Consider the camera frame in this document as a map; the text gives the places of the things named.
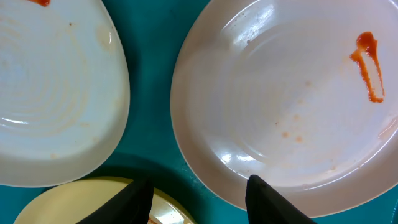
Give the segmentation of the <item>white plate with ketchup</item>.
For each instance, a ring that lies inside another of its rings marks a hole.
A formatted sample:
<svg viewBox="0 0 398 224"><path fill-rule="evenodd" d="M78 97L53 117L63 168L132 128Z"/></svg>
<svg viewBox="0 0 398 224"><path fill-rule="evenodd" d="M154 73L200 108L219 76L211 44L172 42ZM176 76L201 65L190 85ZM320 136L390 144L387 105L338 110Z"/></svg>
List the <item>white plate with ketchup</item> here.
<svg viewBox="0 0 398 224"><path fill-rule="evenodd" d="M211 1L172 79L178 146L245 209L256 174L309 217L397 185L396 1Z"/></svg>

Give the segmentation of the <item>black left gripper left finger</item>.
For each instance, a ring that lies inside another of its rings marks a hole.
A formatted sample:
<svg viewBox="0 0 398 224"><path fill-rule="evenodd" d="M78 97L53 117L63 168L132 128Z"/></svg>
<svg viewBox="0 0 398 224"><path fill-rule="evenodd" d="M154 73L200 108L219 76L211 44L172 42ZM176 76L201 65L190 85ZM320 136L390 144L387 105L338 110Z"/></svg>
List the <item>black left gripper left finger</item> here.
<svg viewBox="0 0 398 224"><path fill-rule="evenodd" d="M149 179L134 180L78 224L147 224L153 196Z"/></svg>

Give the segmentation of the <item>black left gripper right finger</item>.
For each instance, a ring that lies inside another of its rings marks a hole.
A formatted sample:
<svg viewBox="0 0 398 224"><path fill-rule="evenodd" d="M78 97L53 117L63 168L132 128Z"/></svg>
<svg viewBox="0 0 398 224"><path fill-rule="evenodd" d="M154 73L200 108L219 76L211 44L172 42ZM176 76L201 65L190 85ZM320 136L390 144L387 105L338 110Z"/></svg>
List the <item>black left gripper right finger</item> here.
<svg viewBox="0 0 398 224"><path fill-rule="evenodd" d="M245 203L249 224L315 224L258 175L247 181Z"/></svg>

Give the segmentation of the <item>yellow plate with ketchup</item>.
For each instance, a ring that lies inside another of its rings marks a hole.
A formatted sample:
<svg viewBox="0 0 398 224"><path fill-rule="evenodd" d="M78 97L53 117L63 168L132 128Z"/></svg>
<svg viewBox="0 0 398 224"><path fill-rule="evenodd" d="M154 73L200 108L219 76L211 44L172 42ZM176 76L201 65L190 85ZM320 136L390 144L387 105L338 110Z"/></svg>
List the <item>yellow plate with ketchup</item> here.
<svg viewBox="0 0 398 224"><path fill-rule="evenodd" d="M95 177L56 186L33 199L15 224L77 223L132 182L123 177ZM190 224L193 217L171 196L154 189L148 224Z"/></svg>

